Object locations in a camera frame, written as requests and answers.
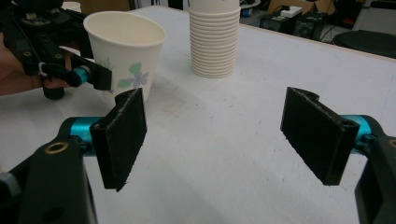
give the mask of cable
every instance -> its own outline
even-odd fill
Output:
[[[330,27],[330,29],[323,35],[323,37],[320,39],[320,42],[322,42],[323,38],[326,36],[327,33],[331,32],[332,29],[334,29],[335,25],[333,25],[332,27]]]

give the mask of screw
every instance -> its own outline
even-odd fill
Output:
[[[104,123],[95,123],[93,124],[94,129],[104,129],[106,125]]]
[[[396,139],[392,139],[389,141],[391,147],[396,147]]]
[[[62,152],[64,150],[66,150],[69,147],[69,144],[67,144],[66,142],[58,142],[58,143],[54,143],[51,144],[49,146],[47,146],[46,148],[44,148],[44,151],[47,154],[56,154],[59,152]]]
[[[352,120],[349,120],[349,119],[343,120],[343,121],[342,121],[342,124],[343,124],[344,127],[346,127],[346,128],[351,128],[351,127],[355,127],[355,126],[356,126],[355,122],[353,122]]]
[[[23,53],[23,56],[25,56],[25,57],[30,57],[30,56],[32,56],[32,53],[29,52],[29,51],[25,51],[25,52]]]

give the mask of black plastic part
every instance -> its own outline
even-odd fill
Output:
[[[44,86],[45,78],[41,77],[41,85],[43,86],[44,96],[50,100],[59,100],[64,97],[64,88],[49,89]]]
[[[125,185],[147,132],[142,89],[116,97],[116,106],[90,130],[106,189]]]
[[[100,91],[108,91],[111,89],[111,70],[76,54],[71,56],[71,63],[73,68],[84,65],[90,70],[90,79],[88,82],[91,83],[95,89]]]
[[[368,159],[355,189],[360,222],[396,223],[396,138],[378,137]]]
[[[370,6],[376,8],[384,8],[384,9],[396,9],[396,1],[395,0],[373,1],[371,2]]]
[[[77,141],[57,137],[32,156],[19,223],[96,223]]]
[[[88,14],[76,12],[73,10],[65,10],[65,12],[73,18],[70,29],[73,31],[74,39],[79,43],[79,52],[83,58],[93,58],[90,38],[87,31],[84,28],[83,22]]]
[[[30,169],[30,158],[21,162],[18,166],[14,167],[9,173],[13,174],[22,191],[26,186],[26,180]],[[21,211],[22,193],[11,197],[4,192],[0,193],[0,220],[6,221],[5,223],[17,223],[18,216]]]
[[[8,7],[2,15],[4,44],[16,58],[21,62],[23,71],[28,76],[37,75],[37,65],[39,60],[34,54],[34,49],[26,38],[24,33],[19,29],[18,24],[14,21],[17,10],[13,6]]]
[[[45,12],[61,7],[64,0],[13,0],[27,12]]]
[[[324,185],[339,185],[359,127],[316,94],[288,87],[280,129]]]
[[[361,115],[369,124],[372,135],[375,137],[380,137],[380,136],[387,136],[384,131],[382,130],[381,125],[378,123],[378,121],[376,121],[375,119],[373,119],[370,116],[367,115]]]

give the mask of chair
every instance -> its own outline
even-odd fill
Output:
[[[183,0],[168,0],[168,6],[183,10]]]
[[[395,9],[396,0],[367,1],[352,31],[336,35],[332,42],[340,47],[396,59]]]
[[[336,46],[396,59],[396,36],[371,31],[350,31],[336,35]]]

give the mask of paper cup with floral print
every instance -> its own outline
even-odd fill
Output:
[[[142,88],[146,101],[166,38],[161,25],[130,12],[103,11],[89,15],[84,27],[95,62],[112,71],[105,99],[114,105],[116,95]]]

